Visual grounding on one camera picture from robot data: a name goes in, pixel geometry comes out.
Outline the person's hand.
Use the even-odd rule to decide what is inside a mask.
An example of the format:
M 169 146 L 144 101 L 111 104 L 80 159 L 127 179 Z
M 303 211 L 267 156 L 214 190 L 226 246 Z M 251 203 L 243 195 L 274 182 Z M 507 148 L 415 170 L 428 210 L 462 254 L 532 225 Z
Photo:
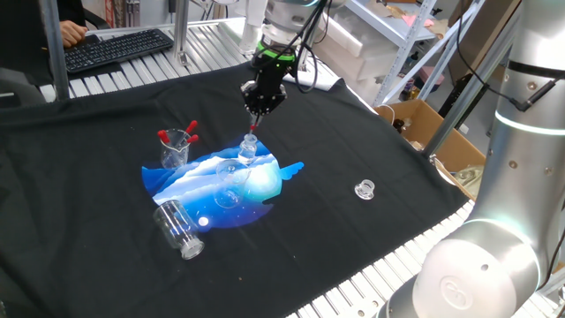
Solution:
M 59 28 L 65 49 L 69 49 L 86 39 L 87 28 L 70 20 L 60 21 Z

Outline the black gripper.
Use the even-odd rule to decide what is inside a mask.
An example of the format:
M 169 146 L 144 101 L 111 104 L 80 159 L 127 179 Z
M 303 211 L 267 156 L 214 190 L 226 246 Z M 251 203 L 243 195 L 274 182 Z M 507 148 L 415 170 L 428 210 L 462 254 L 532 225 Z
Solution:
M 256 70 L 255 81 L 248 80 L 241 86 L 245 109 L 251 115 L 251 128 L 259 125 L 266 115 L 287 99 L 283 77 L 293 72 L 294 67 L 295 61 L 286 59 L 258 60 L 253 63 Z M 258 88 L 278 88 L 278 91 L 271 96 L 262 95 L 258 99 Z

